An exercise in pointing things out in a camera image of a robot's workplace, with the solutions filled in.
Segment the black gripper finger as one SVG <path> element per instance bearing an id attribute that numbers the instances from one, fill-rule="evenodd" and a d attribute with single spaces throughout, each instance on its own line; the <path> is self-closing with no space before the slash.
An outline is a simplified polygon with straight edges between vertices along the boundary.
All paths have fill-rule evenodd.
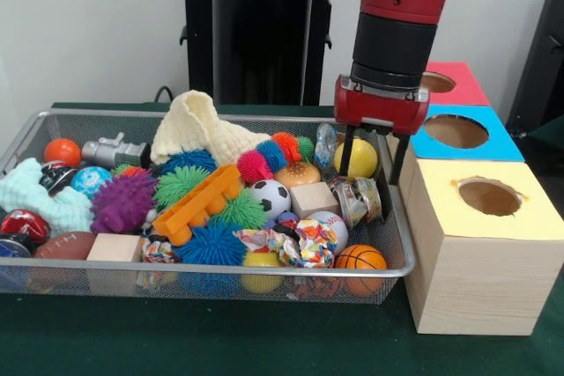
<path id="1" fill-rule="evenodd" d="M 356 128 L 352 125 L 346 126 L 345 141 L 339 166 L 339 174 L 346 177 L 349 171 L 350 157 L 353 149 L 353 140 Z"/>
<path id="2" fill-rule="evenodd" d="M 397 139 L 397 148 L 396 153 L 393 160 L 393 167 L 391 170 L 391 174 L 389 177 L 389 184 L 396 186 L 399 182 L 399 178 L 402 172 L 402 167 L 404 163 L 404 157 L 407 152 L 407 148 L 410 142 L 410 135 L 405 134 L 398 134 L 396 135 Z"/>

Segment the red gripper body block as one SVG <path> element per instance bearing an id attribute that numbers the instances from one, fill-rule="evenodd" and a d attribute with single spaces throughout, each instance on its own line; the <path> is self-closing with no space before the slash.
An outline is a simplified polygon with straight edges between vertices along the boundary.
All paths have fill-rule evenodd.
<path id="1" fill-rule="evenodd" d="M 360 128 L 371 125 L 383 133 L 413 136 L 427 117 L 430 92 L 390 92 L 339 76 L 335 85 L 334 115 L 337 122 Z"/>

